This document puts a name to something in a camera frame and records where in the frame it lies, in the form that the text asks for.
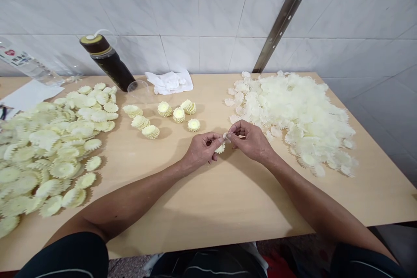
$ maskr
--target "clear plastic cup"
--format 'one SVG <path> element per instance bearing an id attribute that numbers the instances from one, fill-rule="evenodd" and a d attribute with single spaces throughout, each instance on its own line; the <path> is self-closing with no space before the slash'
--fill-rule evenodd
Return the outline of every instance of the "clear plastic cup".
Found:
<path id="1" fill-rule="evenodd" d="M 156 101 L 155 95 L 152 94 L 148 83 L 143 80 L 131 82 L 127 87 L 127 94 L 138 104 L 149 105 Z"/>

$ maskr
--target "black shorts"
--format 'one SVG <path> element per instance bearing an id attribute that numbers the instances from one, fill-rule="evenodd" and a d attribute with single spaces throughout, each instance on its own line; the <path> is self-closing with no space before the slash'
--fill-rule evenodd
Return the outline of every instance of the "black shorts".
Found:
<path id="1" fill-rule="evenodd" d="M 37 253 L 16 278 L 106 278 L 109 256 L 104 241 L 91 232 L 68 235 Z M 154 266 L 155 277 L 259 277 L 265 272 L 257 261 L 230 245 L 217 248 L 165 253 Z M 385 255 L 338 244 L 330 277 L 408 277 L 405 271 Z"/>

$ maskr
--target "wooden table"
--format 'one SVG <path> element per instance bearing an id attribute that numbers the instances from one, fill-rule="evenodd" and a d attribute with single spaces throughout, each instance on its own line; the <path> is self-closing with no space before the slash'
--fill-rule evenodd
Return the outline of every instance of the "wooden table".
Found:
<path id="1" fill-rule="evenodd" d="M 304 73 L 322 80 L 315 73 Z M 192 75 L 194 90 L 172 96 L 157 96 L 178 106 L 185 99 L 197 105 L 193 118 L 201 121 L 200 133 L 226 132 L 232 108 L 224 105 L 226 91 L 240 79 L 238 74 Z M 28 82 L 28 78 L 0 78 L 0 98 Z M 86 77 L 69 84 L 64 92 L 98 82 L 110 83 L 107 76 Z M 343 104 L 331 91 L 332 102 Z M 131 97 L 117 93 L 121 108 Z M 194 133 L 186 123 L 156 115 L 156 105 L 144 110 L 153 125 L 160 128 L 157 140 L 147 140 L 130 126 L 123 112 L 110 133 L 98 138 L 103 156 L 98 170 L 101 179 L 92 187 L 88 203 L 130 182 L 156 173 L 179 160 Z M 326 177 L 316 178 L 301 168 L 280 140 L 274 150 L 301 175 L 324 190 L 366 226 L 407 222 L 417 219 L 417 190 L 400 172 L 359 122 L 350 115 L 356 130 L 357 149 L 350 154 L 359 161 L 356 177 L 348 178 L 326 168 Z M 46 243 L 47 239 L 79 209 L 66 209 L 42 219 L 37 213 L 24 216 L 11 234 L 0 240 L 0 271 L 21 268 Z M 135 225 L 109 242 L 111 258 L 168 252 L 214 245 L 225 245 L 313 232 L 297 213 L 275 178 L 261 165 L 230 147 L 213 165 L 205 165 L 177 183 Z"/>

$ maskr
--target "hand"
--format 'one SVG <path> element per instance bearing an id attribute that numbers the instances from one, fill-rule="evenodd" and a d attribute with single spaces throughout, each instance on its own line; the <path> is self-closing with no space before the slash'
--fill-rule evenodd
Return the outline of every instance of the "hand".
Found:
<path id="1" fill-rule="evenodd" d="M 233 149 L 239 148 L 257 162 L 263 163 L 277 155 L 258 126 L 241 119 L 230 127 L 229 132 L 232 133 L 226 136 L 233 143 Z"/>
<path id="2" fill-rule="evenodd" d="M 192 172 L 206 162 L 209 162 L 209 164 L 212 161 L 216 162 L 217 153 L 214 153 L 214 151 L 222 145 L 223 141 L 223 136 L 216 132 L 195 135 L 181 162 Z"/>

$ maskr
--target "black water bottle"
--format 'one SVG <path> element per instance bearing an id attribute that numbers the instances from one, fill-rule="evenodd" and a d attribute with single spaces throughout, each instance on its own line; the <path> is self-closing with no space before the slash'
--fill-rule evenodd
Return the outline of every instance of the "black water bottle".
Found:
<path id="1" fill-rule="evenodd" d="M 104 36 L 101 34 L 84 36 L 79 40 L 79 43 L 114 83 L 121 90 L 127 92 L 127 87 L 135 79 Z"/>

